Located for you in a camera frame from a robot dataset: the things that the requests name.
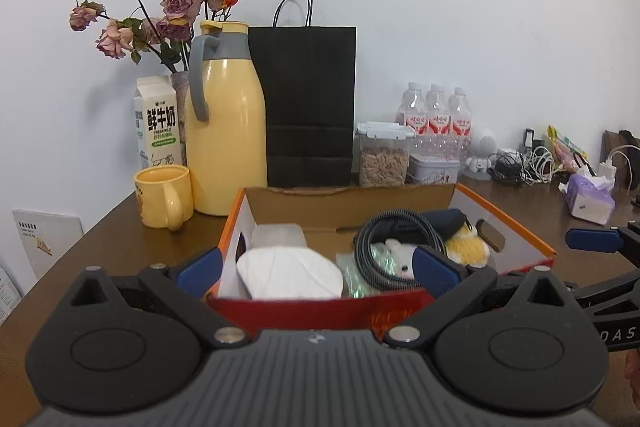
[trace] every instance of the plush toy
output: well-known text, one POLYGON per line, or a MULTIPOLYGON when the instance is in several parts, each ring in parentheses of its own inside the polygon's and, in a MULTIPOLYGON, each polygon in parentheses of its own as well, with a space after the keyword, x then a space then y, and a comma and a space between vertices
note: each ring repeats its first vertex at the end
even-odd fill
POLYGON ((462 227, 445 243, 447 247, 447 257, 458 264, 481 264, 486 265, 489 261, 491 250, 489 246, 478 237, 476 227, 462 227))

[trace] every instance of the white power adapter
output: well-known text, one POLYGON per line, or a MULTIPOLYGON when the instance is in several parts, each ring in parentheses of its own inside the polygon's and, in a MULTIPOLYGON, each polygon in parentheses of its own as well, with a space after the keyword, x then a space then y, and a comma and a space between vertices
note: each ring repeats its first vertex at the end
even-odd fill
POLYGON ((601 162, 598 166, 598 176, 604 176, 607 180, 616 179, 616 168, 613 166, 611 158, 607 158, 606 161, 601 162))
POLYGON ((511 147, 503 147, 498 149, 498 155, 508 156, 514 162, 520 163, 520 153, 511 147))

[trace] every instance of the white cloth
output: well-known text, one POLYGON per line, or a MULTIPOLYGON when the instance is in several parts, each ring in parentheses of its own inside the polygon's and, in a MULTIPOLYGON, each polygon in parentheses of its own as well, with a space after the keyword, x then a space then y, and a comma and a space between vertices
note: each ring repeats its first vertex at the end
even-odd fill
POLYGON ((265 247, 248 250, 236 264, 252 299, 339 299, 342 273, 310 248, 265 247))

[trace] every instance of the milk carton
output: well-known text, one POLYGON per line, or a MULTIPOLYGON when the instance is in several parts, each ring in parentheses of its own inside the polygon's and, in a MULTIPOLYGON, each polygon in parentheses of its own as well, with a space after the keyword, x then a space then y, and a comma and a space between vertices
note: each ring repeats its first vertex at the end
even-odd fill
POLYGON ((133 97, 142 168, 182 165, 175 89, 168 76, 145 76, 133 97))

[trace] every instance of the bag handle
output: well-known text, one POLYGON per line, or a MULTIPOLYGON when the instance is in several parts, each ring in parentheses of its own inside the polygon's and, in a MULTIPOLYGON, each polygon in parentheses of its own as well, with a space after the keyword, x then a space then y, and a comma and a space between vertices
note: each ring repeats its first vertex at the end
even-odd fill
POLYGON ((585 160, 579 152, 574 151, 575 164, 578 166, 578 168, 580 168, 580 162, 578 161, 578 159, 580 159, 584 166, 589 169, 589 174, 593 177, 596 177, 596 173, 593 171, 593 168, 591 168, 591 165, 589 165, 589 162, 585 160))
MULTIPOLYGON (((280 11, 286 3, 287 0, 282 0, 278 9, 276 10, 275 15, 273 16, 273 27, 275 28, 278 25, 278 19, 280 18, 280 11)), ((311 26, 311 17, 314 15, 314 0, 306 0, 306 19, 305 19, 305 27, 311 26)))

